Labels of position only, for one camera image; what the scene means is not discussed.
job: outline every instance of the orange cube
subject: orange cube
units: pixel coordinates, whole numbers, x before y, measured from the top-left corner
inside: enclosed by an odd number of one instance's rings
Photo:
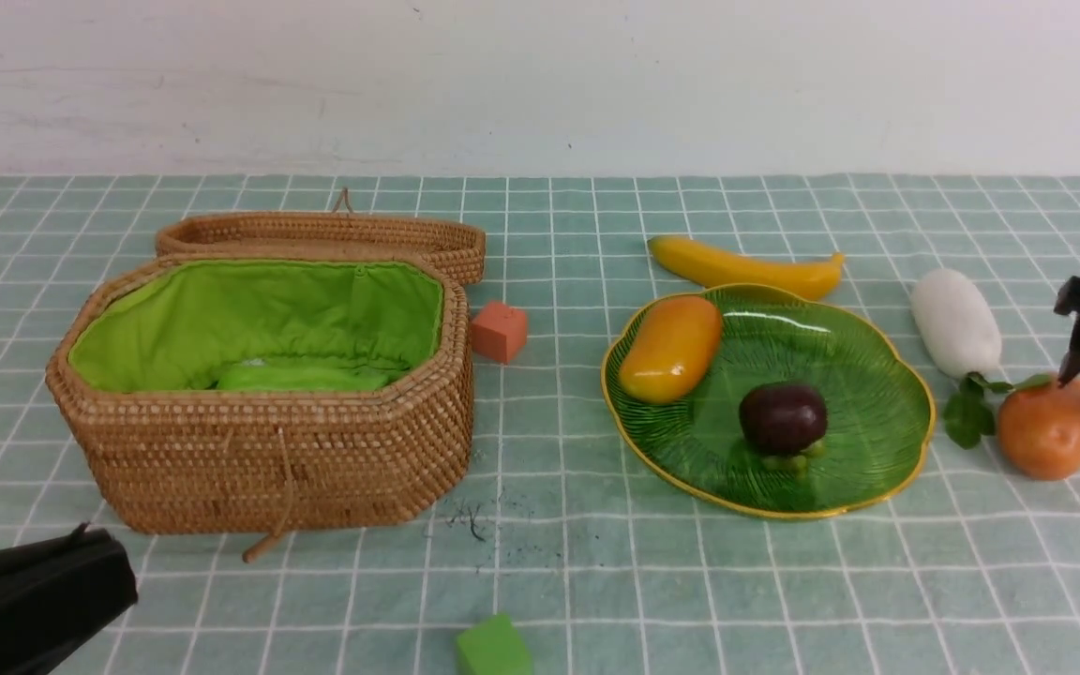
[[[471,324],[472,350],[498,363],[510,363],[528,341],[528,315],[505,302],[491,300]]]

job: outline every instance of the glass plate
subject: glass plate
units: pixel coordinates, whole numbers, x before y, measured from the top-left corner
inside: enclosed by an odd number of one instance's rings
[[[935,405],[881,330],[775,287],[728,285],[700,295],[723,312],[724,338],[707,376],[681,401],[651,406],[619,388],[619,365],[656,300],[636,312],[603,362],[616,426],[661,478],[724,508],[778,518],[866,508],[916,478]],[[806,381],[827,405],[826,449],[802,475],[766,469],[741,432],[742,397],[778,380]]]

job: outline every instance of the foam block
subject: foam block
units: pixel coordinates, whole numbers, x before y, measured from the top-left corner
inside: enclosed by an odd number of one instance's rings
[[[458,636],[459,675],[531,675],[531,654],[507,615],[491,618]]]
[[[528,341],[528,315],[491,300],[472,321],[472,350],[486,359],[510,363]]]

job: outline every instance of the basket strap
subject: basket strap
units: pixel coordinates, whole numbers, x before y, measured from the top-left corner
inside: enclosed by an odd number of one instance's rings
[[[356,213],[356,211],[352,210],[352,202],[348,201],[348,188],[347,187],[339,189],[339,197],[336,198],[336,203],[333,206],[330,206],[330,213],[336,213],[336,211],[339,211],[339,205],[341,205],[341,204],[345,205],[345,208],[348,210],[348,213],[351,213],[351,214],[352,213]]]
[[[282,510],[282,517],[273,526],[269,535],[265,535],[257,543],[244,552],[245,563],[252,563],[266,551],[273,548],[286,532],[286,524],[291,521],[291,510],[295,509],[295,474],[291,471],[291,451],[286,448],[286,435],[282,433],[282,427],[278,428],[278,441],[282,445],[282,469],[286,472],[286,505]]]

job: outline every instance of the orange mango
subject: orange mango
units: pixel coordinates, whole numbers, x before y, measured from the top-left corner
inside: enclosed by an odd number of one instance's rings
[[[619,365],[619,386],[649,405],[667,405],[699,386],[719,351],[724,316],[701,295],[675,295],[644,313]]]

